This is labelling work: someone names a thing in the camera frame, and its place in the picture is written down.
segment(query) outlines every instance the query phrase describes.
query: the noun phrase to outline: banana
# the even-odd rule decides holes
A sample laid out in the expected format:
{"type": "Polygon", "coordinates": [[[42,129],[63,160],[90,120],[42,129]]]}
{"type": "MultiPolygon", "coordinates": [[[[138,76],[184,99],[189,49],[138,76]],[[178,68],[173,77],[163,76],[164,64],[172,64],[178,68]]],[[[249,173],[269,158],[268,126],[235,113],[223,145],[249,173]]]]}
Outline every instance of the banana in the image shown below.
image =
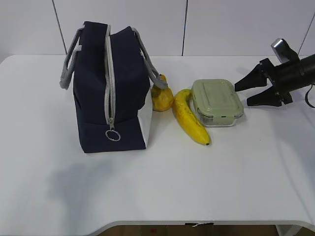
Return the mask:
{"type": "Polygon", "coordinates": [[[194,141],[202,145],[209,145],[211,138],[207,130],[189,108],[191,94],[190,89],[184,89],[175,95],[172,106],[174,114],[179,125],[194,141]]]}

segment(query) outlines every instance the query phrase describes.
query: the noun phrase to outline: container lid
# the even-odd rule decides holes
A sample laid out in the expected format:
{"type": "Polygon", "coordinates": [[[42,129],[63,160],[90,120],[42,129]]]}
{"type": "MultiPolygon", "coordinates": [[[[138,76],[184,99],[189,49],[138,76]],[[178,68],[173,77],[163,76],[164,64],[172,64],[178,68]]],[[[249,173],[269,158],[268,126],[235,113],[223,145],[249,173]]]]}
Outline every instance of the container lid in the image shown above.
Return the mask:
{"type": "Polygon", "coordinates": [[[213,118],[237,118],[244,113],[234,86],[228,80],[196,80],[192,86],[195,107],[213,118]]]}

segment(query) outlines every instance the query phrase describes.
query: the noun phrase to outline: zipper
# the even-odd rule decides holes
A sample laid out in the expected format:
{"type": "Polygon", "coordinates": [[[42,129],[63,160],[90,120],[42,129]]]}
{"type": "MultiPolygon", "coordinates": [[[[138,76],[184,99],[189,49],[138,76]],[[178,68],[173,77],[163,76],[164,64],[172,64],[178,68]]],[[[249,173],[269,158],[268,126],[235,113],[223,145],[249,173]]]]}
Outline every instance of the zipper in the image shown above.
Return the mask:
{"type": "Polygon", "coordinates": [[[115,113],[116,113],[116,90],[115,90],[115,73],[114,64],[112,57],[112,47],[110,41],[110,25],[107,26],[106,36],[105,36],[105,97],[104,97],[104,111],[106,123],[109,125],[109,130],[106,131],[106,137],[111,141],[119,141],[121,136],[115,131],[115,113]],[[113,139],[108,136],[108,133],[115,133],[117,138],[113,139]]]}

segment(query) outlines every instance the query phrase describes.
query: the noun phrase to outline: food container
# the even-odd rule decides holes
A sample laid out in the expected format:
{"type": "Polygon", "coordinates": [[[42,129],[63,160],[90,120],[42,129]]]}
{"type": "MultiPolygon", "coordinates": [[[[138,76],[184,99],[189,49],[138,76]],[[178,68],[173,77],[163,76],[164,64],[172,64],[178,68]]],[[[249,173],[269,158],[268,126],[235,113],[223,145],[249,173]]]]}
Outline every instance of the food container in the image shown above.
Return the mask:
{"type": "Polygon", "coordinates": [[[228,80],[197,80],[192,86],[195,112],[204,126],[232,126],[244,113],[228,80]]]}

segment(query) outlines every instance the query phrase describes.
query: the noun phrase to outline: navy blue lunch bag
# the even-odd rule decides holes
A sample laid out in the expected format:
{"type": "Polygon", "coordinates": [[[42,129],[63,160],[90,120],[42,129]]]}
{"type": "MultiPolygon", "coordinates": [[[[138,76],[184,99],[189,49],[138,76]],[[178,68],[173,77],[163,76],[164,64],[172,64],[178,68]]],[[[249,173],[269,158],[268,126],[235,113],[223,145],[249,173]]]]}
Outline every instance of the navy blue lunch bag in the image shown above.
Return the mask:
{"type": "Polygon", "coordinates": [[[110,25],[85,22],[64,61],[63,89],[69,88],[73,72],[83,151],[145,149],[152,118],[149,78],[161,89],[167,83],[152,65],[138,31],[127,27],[111,35],[110,25]]]}

